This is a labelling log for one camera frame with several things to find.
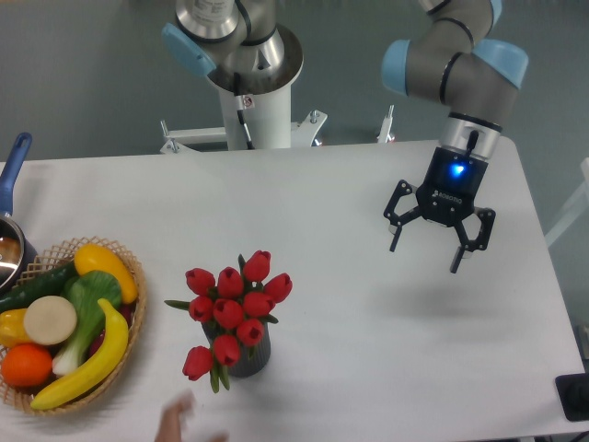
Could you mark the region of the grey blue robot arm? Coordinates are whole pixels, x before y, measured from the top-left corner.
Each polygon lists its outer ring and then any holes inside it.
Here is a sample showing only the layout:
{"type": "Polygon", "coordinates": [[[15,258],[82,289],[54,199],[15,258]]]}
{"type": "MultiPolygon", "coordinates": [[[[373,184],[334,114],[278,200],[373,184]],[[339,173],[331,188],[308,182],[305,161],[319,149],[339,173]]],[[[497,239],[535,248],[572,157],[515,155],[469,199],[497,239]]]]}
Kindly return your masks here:
{"type": "MultiPolygon", "coordinates": [[[[490,38],[498,1],[425,1],[432,25],[418,41],[394,41],[381,64],[384,86],[449,109],[445,130],[420,185],[400,181],[384,211],[394,237],[416,218],[455,230],[453,266],[485,250],[495,214],[475,198],[522,86],[527,54],[490,38]]],[[[222,106],[232,150],[279,149],[312,142],[316,130],[291,120],[291,86],[304,56],[276,20],[273,1],[179,1],[162,29],[169,53],[206,78],[222,106]]]]}

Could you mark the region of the blurred human hand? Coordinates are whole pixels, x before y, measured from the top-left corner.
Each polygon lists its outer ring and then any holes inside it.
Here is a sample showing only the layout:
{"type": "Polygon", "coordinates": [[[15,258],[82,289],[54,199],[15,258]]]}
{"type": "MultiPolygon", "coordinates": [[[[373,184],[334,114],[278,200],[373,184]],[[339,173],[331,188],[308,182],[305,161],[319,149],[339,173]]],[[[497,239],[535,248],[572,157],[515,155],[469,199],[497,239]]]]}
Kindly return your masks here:
{"type": "Polygon", "coordinates": [[[161,410],[155,442],[182,441],[186,419],[193,414],[195,403],[195,397],[189,390],[167,402],[161,410]]]}

